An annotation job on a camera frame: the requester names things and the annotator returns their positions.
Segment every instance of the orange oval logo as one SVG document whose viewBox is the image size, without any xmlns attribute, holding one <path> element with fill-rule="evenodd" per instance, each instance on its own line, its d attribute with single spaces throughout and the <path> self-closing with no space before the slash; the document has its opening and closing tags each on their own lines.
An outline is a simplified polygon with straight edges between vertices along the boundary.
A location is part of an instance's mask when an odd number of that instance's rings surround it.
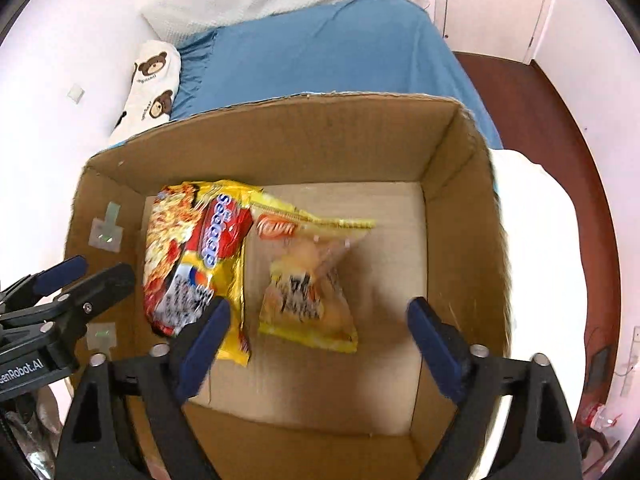
<svg viewBox="0 0 640 480">
<path fill-rule="evenodd" d="M 293 236 L 297 225 L 279 216 L 260 215 L 256 227 L 260 238 L 274 239 Z"/>
</svg>

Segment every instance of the snack bag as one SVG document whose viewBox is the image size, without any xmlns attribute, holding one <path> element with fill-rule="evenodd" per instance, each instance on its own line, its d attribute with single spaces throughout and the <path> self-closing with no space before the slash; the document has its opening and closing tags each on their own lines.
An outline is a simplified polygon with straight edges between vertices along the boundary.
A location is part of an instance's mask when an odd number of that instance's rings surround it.
<svg viewBox="0 0 640 480">
<path fill-rule="evenodd" d="M 242 332 L 244 237 L 257 187 L 231 180 L 167 186 L 156 197 L 146 232 L 143 274 L 145 315 L 165 336 L 178 335 L 201 316 L 214 295 L 231 306 L 231 325 L 218 359 L 245 365 Z"/>
<path fill-rule="evenodd" d="M 272 257 L 258 330 L 313 348 L 355 352 L 358 333 L 335 265 L 373 222 L 321 219 L 266 194 L 255 197 L 251 212 Z"/>
</svg>

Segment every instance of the red wooden floor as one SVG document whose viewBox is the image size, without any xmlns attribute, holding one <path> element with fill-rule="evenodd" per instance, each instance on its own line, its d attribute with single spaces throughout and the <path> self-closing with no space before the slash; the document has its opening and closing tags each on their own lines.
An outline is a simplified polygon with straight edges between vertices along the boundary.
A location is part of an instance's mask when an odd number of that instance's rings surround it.
<svg viewBox="0 0 640 480">
<path fill-rule="evenodd" d="M 588 291 L 587 367 L 593 354 L 612 345 L 606 380 L 583 393 L 581 407 L 592 400 L 604 402 L 620 330 L 620 268 L 609 206 L 589 149 L 564 102 L 535 63 L 456 55 L 478 89 L 504 147 L 542 165 L 574 202 Z"/>
</svg>

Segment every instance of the screw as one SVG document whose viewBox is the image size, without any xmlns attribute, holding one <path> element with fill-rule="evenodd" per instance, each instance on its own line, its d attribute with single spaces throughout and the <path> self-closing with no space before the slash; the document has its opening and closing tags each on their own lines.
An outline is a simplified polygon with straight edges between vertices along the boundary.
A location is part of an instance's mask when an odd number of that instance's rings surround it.
<svg viewBox="0 0 640 480">
<path fill-rule="evenodd" d="M 169 345 L 167 343 L 158 343 L 150 350 L 149 355 L 152 357 L 162 357 L 169 353 Z"/>
<path fill-rule="evenodd" d="M 89 364 L 91 366 L 100 366 L 106 360 L 107 360 L 107 356 L 105 354 L 94 354 L 89 359 Z"/>
<path fill-rule="evenodd" d="M 551 364 L 551 361 L 549 360 L 549 358 L 541 353 L 537 353 L 533 355 L 533 362 L 535 362 L 536 364 L 539 364 L 540 366 L 549 366 Z"/>
<path fill-rule="evenodd" d="M 47 321 L 43 326 L 40 327 L 40 331 L 44 334 L 53 328 L 53 321 Z"/>
<path fill-rule="evenodd" d="M 471 345 L 469 351 L 476 357 L 489 357 L 489 349 L 484 345 Z"/>
</svg>

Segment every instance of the cardboard box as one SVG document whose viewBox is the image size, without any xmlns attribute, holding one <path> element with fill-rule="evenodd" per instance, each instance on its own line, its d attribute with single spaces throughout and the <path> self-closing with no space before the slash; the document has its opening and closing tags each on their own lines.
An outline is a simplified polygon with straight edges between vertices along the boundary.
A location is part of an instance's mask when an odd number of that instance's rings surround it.
<svg viewBox="0 0 640 480">
<path fill-rule="evenodd" d="M 415 479 L 454 412 L 406 327 L 419 295 L 470 343 L 508 344 L 505 250 L 483 138 L 459 102 L 425 95 L 303 95 L 169 123 L 99 153 L 78 185 L 66 255 L 92 272 L 129 262 L 142 281 L 149 197 L 166 184 L 230 178 L 321 216 L 378 226 L 338 273 L 358 329 L 356 354 L 257 334 L 268 263 L 247 238 L 247 368 L 216 362 L 185 412 L 224 479 Z M 90 247 L 94 218 L 120 205 L 119 253 Z M 156 342 L 142 292 L 103 315 L 114 358 Z M 78 354 L 88 358 L 84 343 Z M 157 451 L 139 402 L 145 452 Z"/>
</svg>

